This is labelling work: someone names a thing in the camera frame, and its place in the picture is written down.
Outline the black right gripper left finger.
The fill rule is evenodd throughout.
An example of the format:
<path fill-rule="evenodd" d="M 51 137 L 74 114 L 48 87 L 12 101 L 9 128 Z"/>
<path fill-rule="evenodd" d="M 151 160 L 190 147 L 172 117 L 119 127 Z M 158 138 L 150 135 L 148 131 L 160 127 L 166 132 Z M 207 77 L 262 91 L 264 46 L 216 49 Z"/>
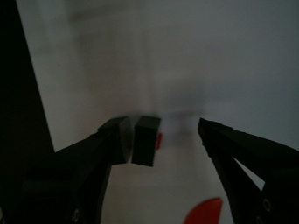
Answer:
<path fill-rule="evenodd" d="M 100 224 L 118 126 L 50 155 L 20 185 L 0 188 L 0 224 Z"/>

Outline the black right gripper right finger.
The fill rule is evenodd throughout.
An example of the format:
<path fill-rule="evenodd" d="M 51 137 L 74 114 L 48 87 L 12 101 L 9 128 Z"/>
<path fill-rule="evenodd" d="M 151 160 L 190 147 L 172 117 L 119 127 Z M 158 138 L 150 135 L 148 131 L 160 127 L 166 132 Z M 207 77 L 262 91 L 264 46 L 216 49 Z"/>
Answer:
<path fill-rule="evenodd" d="M 299 224 L 299 151 L 200 119 L 235 224 Z"/>

